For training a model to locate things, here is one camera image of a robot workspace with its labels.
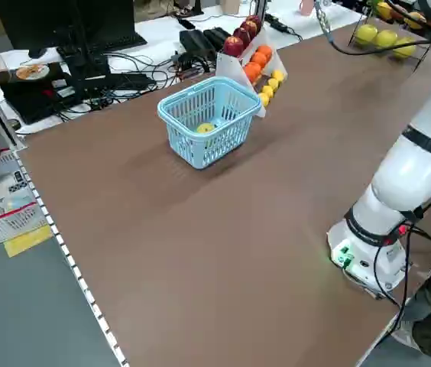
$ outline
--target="yellow lemon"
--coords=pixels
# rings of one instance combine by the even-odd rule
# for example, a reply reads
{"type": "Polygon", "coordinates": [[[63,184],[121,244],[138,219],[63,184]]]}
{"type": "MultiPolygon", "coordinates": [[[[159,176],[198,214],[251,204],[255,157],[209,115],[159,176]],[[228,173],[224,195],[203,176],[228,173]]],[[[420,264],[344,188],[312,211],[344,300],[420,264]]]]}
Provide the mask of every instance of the yellow lemon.
{"type": "Polygon", "coordinates": [[[355,33],[359,44],[369,44],[377,36],[378,29],[372,24],[363,24],[355,33]]]}
{"type": "Polygon", "coordinates": [[[268,103],[270,103],[270,97],[267,96],[265,93],[258,93],[258,97],[261,99],[261,103],[263,103],[263,106],[268,106],[268,103]]]}
{"type": "MultiPolygon", "coordinates": [[[[409,15],[417,19],[419,21],[422,21],[423,23],[426,23],[426,18],[424,18],[420,13],[413,11],[412,13],[409,13],[409,15]]],[[[421,29],[423,26],[419,23],[416,23],[415,21],[411,21],[410,19],[404,18],[404,22],[409,25],[412,29],[421,29]]]]}
{"type": "Polygon", "coordinates": [[[203,124],[199,125],[197,128],[197,132],[199,134],[206,134],[208,132],[211,132],[214,129],[214,125],[210,122],[204,122],[203,124]]]}
{"type": "Polygon", "coordinates": [[[268,85],[271,86],[274,91],[276,91],[278,89],[278,80],[271,78],[268,80],[268,85]]]}
{"type": "Polygon", "coordinates": [[[274,89],[271,86],[264,86],[261,88],[261,92],[266,94],[268,98],[273,98],[274,96],[274,89]]]}
{"type": "Polygon", "coordinates": [[[389,29],[385,29],[375,38],[375,44],[380,48],[393,46],[397,41],[397,33],[389,29]]]}
{"type": "Polygon", "coordinates": [[[386,21],[392,18],[392,8],[386,2],[379,2],[377,4],[377,13],[386,21]]]}
{"type": "Polygon", "coordinates": [[[271,77],[278,80],[279,83],[282,83],[285,79],[284,73],[279,70],[274,70],[274,72],[271,74],[271,77]]]}
{"type": "MultiPolygon", "coordinates": [[[[414,42],[414,38],[403,37],[400,40],[398,40],[395,45],[397,46],[399,44],[408,44],[410,42],[414,42]]],[[[411,45],[411,46],[396,48],[395,50],[392,50],[392,52],[394,52],[395,57],[398,57],[400,59],[406,59],[409,56],[412,56],[414,52],[416,52],[416,46],[411,45]]]]}

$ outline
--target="white desk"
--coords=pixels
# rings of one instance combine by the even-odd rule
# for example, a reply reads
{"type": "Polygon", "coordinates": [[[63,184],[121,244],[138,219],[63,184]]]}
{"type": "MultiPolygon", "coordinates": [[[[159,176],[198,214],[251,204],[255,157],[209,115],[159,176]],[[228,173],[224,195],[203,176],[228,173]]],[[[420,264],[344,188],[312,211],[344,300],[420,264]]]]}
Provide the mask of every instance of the white desk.
{"type": "MultiPolygon", "coordinates": [[[[309,17],[304,17],[300,15],[300,13],[298,12],[298,8],[298,0],[273,0],[272,2],[268,3],[267,12],[277,16],[284,24],[293,28],[304,39],[320,35],[322,31],[316,20],[315,13],[313,13],[309,17]]],[[[193,17],[190,19],[191,21],[194,21],[194,24],[198,29],[205,30],[214,27],[222,27],[223,29],[227,30],[227,32],[232,33],[232,31],[239,24],[242,23],[243,17],[249,15],[250,5],[241,4],[238,14],[238,16],[241,18],[236,18],[235,16],[217,17],[218,15],[222,15],[222,11],[219,6],[205,8],[203,9],[203,11],[205,13],[204,15],[200,15],[198,17],[193,17]]],[[[347,8],[343,8],[339,5],[331,5],[326,8],[326,14],[328,16],[332,29],[344,27],[348,24],[358,21],[358,19],[360,18],[359,14],[347,8]]],[[[282,34],[278,31],[275,31],[273,28],[270,28],[268,24],[265,24],[264,26],[276,48],[286,47],[298,42],[295,36],[292,36],[290,34],[282,34]]],[[[155,63],[160,63],[173,56],[175,50],[183,49],[179,42],[179,33],[185,28],[183,28],[174,18],[165,17],[154,19],[151,21],[143,21],[137,23],[135,27],[136,31],[147,41],[147,44],[117,52],[122,52],[123,54],[137,57],[141,55],[149,56],[155,63]]],[[[20,66],[32,63],[52,63],[61,61],[61,58],[56,52],[55,48],[48,49],[46,54],[42,56],[42,58],[36,60],[30,60],[30,58],[28,57],[28,52],[26,50],[12,50],[4,52],[2,56],[4,57],[5,62],[10,69],[16,69],[20,66]]],[[[130,61],[118,58],[111,58],[109,60],[109,65],[114,72],[116,70],[134,69],[130,61]]],[[[21,120],[17,116],[15,111],[4,100],[3,92],[1,89],[0,102],[0,106],[3,108],[7,117],[9,117],[10,119],[21,120]]],[[[74,109],[76,111],[84,110],[85,112],[87,112],[89,108],[86,105],[81,105],[76,106],[74,109]]],[[[80,114],[69,114],[67,112],[65,112],[65,115],[67,115],[71,119],[80,116],[80,114]]],[[[60,123],[62,123],[62,121],[59,117],[51,116],[33,125],[23,125],[23,127],[18,130],[18,133],[30,134],[38,132],[40,130],[44,130],[45,128],[50,128],[60,123]]]]}

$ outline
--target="brown table surface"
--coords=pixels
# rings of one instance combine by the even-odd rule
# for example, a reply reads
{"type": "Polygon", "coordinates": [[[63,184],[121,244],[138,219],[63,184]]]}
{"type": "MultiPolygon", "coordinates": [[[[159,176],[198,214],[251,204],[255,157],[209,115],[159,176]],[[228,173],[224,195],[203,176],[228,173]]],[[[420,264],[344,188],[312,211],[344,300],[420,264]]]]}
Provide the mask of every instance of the brown table surface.
{"type": "MultiPolygon", "coordinates": [[[[32,136],[21,153],[131,365],[351,366],[395,314],[332,265],[326,231],[431,91],[431,54],[414,74],[324,37],[280,55],[290,77],[267,117],[204,171],[170,150],[157,117],[190,82],[32,136]]],[[[415,237],[413,260],[412,291],[431,244],[415,237]]]]}

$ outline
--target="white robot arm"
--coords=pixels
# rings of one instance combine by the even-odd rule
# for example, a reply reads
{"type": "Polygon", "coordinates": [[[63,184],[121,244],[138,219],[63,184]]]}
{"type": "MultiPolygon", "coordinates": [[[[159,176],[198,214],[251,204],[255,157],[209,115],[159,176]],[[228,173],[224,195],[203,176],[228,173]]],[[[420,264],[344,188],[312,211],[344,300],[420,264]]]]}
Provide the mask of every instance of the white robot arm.
{"type": "MultiPolygon", "coordinates": [[[[431,0],[420,0],[431,20],[431,0]]],[[[406,220],[420,220],[431,200],[431,96],[396,140],[372,182],[328,232],[331,259],[375,294],[404,278],[406,252],[398,238],[406,220]]]]}

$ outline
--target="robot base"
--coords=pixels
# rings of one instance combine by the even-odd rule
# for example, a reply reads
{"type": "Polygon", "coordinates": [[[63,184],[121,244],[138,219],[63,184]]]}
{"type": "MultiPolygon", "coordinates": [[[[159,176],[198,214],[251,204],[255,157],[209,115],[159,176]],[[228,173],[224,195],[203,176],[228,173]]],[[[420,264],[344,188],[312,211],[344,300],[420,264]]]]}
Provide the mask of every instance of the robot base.
{"type": "MultiPolygon", "coordinates": [[[[328,232],[331,260],[376,295],[382,294],[374,276],[374,259],[378,247],[358,239],[346,221],[335,224],[328,232]]],[[[404,278],[406,252],[399,241],[384,246],[377,259],[377,277],[382,288],[392,291],[404,278]]]]}

